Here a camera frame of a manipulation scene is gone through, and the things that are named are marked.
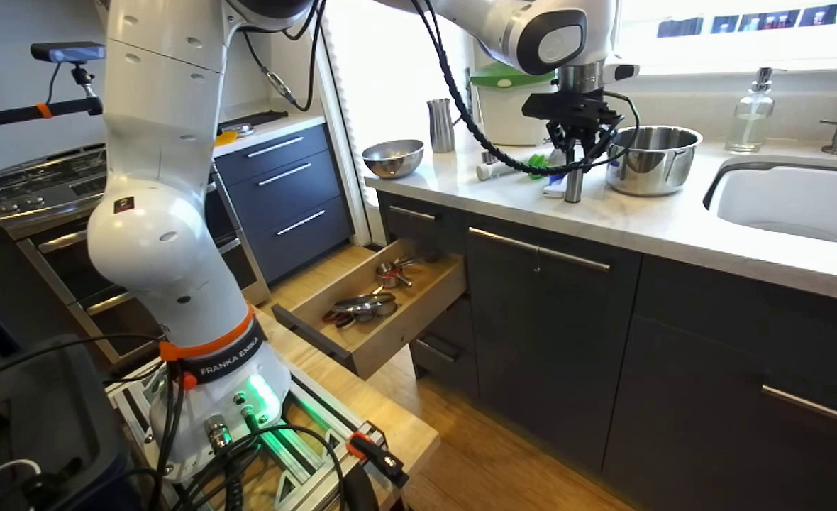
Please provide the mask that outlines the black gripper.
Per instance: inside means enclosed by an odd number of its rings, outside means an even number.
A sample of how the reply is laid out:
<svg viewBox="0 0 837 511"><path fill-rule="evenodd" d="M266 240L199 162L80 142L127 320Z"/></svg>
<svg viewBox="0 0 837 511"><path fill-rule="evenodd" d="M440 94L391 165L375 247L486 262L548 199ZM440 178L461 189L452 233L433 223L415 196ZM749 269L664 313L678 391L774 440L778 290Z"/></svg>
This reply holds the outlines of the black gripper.
<svg viewBox="0 0 837 511"><path fill-rule="evenodd" d="M561 64L555 87L530 94L525 115L541 118L552 147L552 168L568 172L572 147L582 147L582 172L586 176L596 155L609 144L620 115L608 104L608 86L633 78L633 61Z"/></svg>

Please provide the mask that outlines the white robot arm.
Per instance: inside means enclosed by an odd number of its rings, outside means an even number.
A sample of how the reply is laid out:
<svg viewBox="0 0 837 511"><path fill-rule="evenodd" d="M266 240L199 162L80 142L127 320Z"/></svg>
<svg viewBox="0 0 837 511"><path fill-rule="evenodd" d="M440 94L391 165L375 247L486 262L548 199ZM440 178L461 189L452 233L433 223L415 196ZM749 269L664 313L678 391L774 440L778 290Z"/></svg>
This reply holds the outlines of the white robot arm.
<svg viewBox="0 0 837 511"><path fill-rule="evenodd" d="M602 69L616 0L379 0L446 17L487 56L525 74ZM108 184L88 220L88 256L165 331L176 372L154 396L158 457L185 462L210 443L208 423L236 426L232 396L251 385L276 419L290 368L266 347L251 307L203 223L226 44L240 27L286 30L317 0L111 0L103 118Z"/></svg>

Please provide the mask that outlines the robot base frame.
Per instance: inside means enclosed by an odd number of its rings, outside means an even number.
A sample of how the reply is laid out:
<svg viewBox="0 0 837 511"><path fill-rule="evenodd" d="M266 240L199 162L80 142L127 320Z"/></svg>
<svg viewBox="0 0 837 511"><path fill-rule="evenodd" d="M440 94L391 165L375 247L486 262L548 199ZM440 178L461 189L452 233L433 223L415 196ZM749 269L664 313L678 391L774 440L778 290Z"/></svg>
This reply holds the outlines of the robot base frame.
<svg viewBox="0 0 837 511"><path fill-rule="evenodd" d="M356 418L312 377L294 372L284 399L251 381L226 415L200 426L200 446L158 466L154 394L166 365L148 362L104 388L141 470L156 489L154 511L383 511L400 501L406 462L386 432Z"/></svg>

